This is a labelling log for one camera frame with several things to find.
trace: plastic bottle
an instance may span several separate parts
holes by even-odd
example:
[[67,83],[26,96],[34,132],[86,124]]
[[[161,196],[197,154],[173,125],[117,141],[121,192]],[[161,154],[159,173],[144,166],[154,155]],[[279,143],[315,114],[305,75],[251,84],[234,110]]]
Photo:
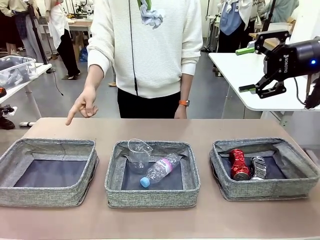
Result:
[[144,188],[150,184],[156,184],[165,176],[172,172],[172,170],[179,164],[180,158],[175,153],[168,154],[165,158],[158,160],[146,172],[146,176],[141,178],[140,183]]

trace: black skirt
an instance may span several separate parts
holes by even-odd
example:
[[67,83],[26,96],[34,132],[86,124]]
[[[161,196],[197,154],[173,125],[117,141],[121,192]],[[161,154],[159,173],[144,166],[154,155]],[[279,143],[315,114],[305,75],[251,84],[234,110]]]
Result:
[[5,16],[0,11],[0,36],[1,42],[21,45],[21,39],[17,30],[15,17]]

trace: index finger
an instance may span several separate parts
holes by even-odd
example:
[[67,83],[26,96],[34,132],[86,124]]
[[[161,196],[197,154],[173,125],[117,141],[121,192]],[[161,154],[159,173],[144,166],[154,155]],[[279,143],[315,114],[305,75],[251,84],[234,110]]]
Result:
[[78,106],[75,103],[70,109],[68,116],[66,117],[65,125],[69,126],[71,124],[72,119],[74,119],[77,112],[78,112]]

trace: orange watch band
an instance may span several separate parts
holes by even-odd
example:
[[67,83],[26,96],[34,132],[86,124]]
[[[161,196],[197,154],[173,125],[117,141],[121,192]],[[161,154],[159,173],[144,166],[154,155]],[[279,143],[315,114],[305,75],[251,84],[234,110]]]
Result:
[[188,107],[190,105],[190,101],[189,100],[187,100],[187,101],[180,100],[179,104]]

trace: gray basket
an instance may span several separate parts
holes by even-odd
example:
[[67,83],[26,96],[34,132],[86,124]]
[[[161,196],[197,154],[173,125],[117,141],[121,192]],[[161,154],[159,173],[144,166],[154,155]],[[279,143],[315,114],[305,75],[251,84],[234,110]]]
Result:
[[[187,208],[195,206],[200,189],[200,178],[191,146],[187,143],[171,141],[147,141],[146,143],[153,148],[150,166],[169,153],[177,153],[181,156],[180,165],[158,183],[161,185],[179,175],[180,177],[175,179],[181,181],[181,189],[139,188],[139,181],[130,178],[126,173],[130,171],[128,142],[120,141],[113,148],[104,183],[109,206],[113,208]],[[172,181],[169,184],[172,183],[171,187],[177,187],[178,181]]]
[[[268,159],[272,157],[277,168],[284,175],[284,179],[261,181],[235,181],[231,179],[223,159],[229,156],[232,149],[241,149],[246,158],[261,156]],[[317,166],[281,138],[215,141],[210,158],[220,191],[224,198],[230,201],[306,198],[320,177]]]
[[0,158],[0,205],[80,205],[99,161],[95,146],[90,140],[16,141]]

